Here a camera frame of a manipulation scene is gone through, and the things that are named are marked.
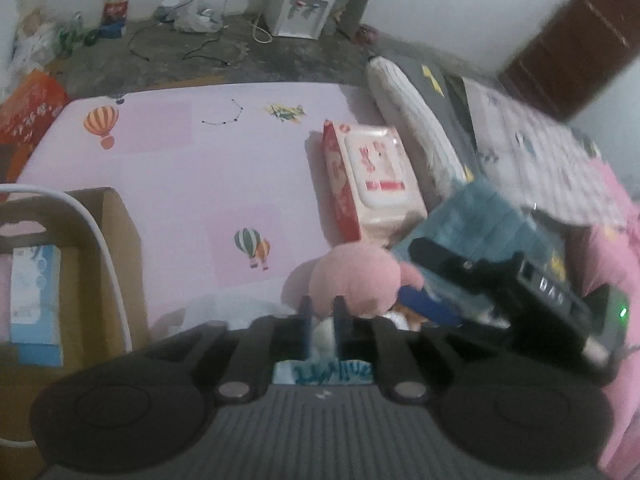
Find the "round metal bolt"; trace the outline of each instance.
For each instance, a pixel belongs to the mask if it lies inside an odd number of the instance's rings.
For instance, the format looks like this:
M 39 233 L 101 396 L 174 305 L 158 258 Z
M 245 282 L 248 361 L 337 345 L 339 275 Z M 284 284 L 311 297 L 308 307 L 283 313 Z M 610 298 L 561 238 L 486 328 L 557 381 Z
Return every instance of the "round metal bolt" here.
M 414 383 L 413 381 L 398 383 L 394 390 L 400 397 L 411 400 L 420 399 L 427 393 L 427 387 L 424 384 Z
M 218 392 L 227 399 L 242 399 L 249 394 L 249 385 L 232 381 L 224 383 L 218 388 Z

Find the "black circular disc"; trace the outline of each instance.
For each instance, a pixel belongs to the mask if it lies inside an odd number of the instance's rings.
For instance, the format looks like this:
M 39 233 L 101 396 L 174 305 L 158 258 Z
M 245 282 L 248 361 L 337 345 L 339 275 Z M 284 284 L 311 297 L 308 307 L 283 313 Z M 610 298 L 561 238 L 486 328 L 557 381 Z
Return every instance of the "black circular disc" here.
M 155 465 L 184 449 L 205 421 L 202 394 L 168 363 L 126 373 L 107 364 L 73 379 L 47 388 L 31 409 L 48 463 L 100 473 Z
M 440 418 L 476 458 L 523 472 L 594 463 L 612 424 L 599 388 L 513 356 L 464 369 L 441 399 Z

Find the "concrete floor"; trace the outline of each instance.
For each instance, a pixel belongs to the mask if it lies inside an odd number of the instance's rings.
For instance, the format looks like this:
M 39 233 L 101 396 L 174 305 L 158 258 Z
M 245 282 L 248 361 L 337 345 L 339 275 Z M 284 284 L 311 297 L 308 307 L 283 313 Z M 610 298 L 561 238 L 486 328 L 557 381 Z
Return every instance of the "concrete floor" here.
M 274 38 L 273 43 L 260 44 L 252 40 L 252 27 L 244 16 L 231 16 L 226 22 L 228 28 L 220 40 L 207 43 L 192 56 L 217 57 L 229 66 L 203 57 L 182 59 L 217 34 L 187 34 L 171 25 L 137 22 L 127 25 L 126 37 L 100 39 L 94 46 L 78 48 L 70 58 L 54 62 L 50 70 L 74 99 L 196 78 L 210 84 L 305 81 L 366 85 L 364 67 L 370 51 L 340 33 L 321 36 L 318 41 Z M 137 30 L 131 46 L 140 56 L 130 53 L 127 46 Z

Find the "hot air balloon print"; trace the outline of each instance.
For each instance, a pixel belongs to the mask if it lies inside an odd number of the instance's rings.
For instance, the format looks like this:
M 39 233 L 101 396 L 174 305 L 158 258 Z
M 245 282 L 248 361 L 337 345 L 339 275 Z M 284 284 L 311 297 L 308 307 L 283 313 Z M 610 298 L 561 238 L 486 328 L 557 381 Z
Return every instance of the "hot air balloon print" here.
M 236 232 L 234 242 L 236 247 L 249 257 L 249 267 L 255 269 L 258 263 L 255 261 L 255 251 L 260 245 L 262 237 L 255 229 L 244 228 Z
M 270 251 L 271 244 L 268 240 L 263 238 L 258 244 L 257 249 L 255 250 L 255 256 L 262 263 L 262 270 L 269 270 L 269 266 L 267 265 L 267 256 L 269 256 Z
M 113 106 L 100 106 L 91 110 L 84 118 L 84 127 L 90 134 L 101 137 L 100 145 L 105 150 L 113 147 L 114 139 L 110 133 L 116 122 L 120 112 Z

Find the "gray ridged surface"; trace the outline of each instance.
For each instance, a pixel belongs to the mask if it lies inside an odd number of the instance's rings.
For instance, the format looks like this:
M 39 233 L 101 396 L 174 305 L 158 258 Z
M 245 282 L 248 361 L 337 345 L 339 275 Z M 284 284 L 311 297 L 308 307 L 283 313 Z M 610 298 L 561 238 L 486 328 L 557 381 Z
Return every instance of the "gray ridged surface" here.
M 103 478 L 57 466 L 42 476 L 42 480 Z M 271 386 L 257 402 L 220 410 L 202 439 L 182 455 L 114 478 L 605 479 L 595 468 L 531 476 L 487 466 L 444 438 L 426 410 L 389 402 L 375 386 Z

